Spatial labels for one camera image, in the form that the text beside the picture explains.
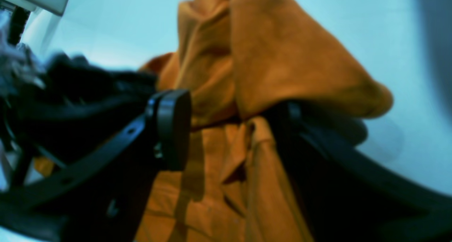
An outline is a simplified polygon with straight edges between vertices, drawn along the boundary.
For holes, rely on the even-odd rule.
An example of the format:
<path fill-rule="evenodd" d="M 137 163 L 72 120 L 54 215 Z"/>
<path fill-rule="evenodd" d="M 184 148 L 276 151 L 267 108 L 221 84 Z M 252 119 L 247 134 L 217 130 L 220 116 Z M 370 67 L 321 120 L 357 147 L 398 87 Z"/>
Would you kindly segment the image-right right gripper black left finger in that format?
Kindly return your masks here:
<path fill-rule="evenodd" d="M 188 90 L 155 94 L 95 152 L 1 193 L 1 227 L 44 242 L 132 242 L 157 173 L 185 167 L 190 123 Z"/>

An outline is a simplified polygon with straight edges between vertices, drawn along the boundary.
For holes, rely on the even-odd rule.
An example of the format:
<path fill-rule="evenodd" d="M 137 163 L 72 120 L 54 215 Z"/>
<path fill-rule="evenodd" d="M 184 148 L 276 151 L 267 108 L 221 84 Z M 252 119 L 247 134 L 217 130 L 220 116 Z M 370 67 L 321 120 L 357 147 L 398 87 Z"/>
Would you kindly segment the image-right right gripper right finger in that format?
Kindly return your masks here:
<path fill-rule="evenodd" d="M 316 241 L 451 241 L 451 197 L 360 153 L 368 135 L 361 120 L 300 101 L 281 102 L 265 118 Z"/>

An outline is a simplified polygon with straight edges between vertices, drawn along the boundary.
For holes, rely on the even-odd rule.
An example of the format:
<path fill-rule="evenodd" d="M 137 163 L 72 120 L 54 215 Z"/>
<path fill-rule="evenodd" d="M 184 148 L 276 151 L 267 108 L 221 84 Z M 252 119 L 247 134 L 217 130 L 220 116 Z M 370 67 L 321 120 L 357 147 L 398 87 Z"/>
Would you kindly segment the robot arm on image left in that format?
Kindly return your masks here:
<path fill-rule="evenodd" d="M 7 40 L 11 15 L 1 10 L 1 168 L 29 150 L 44 176 L 95 150 L 140 115 L 156 93 L 157 76 L 105 70 L 82 56 L 55 54 L 42 62 L 26 45 Z"/>

